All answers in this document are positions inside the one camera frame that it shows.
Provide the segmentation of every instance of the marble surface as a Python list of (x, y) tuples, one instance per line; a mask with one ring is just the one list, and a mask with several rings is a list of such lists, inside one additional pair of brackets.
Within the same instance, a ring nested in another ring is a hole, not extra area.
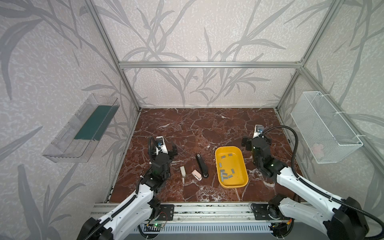
[[(163, 202), (269, 201), (277, 193), (292, 197), (290, 190), (263, 178), (252, 163), (251, 152), (241, 147), (242, 137), (251, 137), (255, 124), (280, 125), (272, 108), (143, 109), (110, 202), (122, 202), (134, 191), (139, 176), (150, 167), (147, 137), (161, 135), (169, 148), (174, 142), (179, 153), (171, 164), (171, 178), (157, 195)], [(276, 129), (267, 136), (272, 139), (272, 156), (290, 165), (292, 151), (283, 131)], [(225, 189), (220, 185), (214, 157), (220, 146), (241, 149), (249, 177), (245, 187)], [(200, 171), (195, 159), (198, 152), (209, 169), (209, 177), (201, 181), (191, 174), (194, 169)], [(184, 178), (181, 166), (187, 173)]]

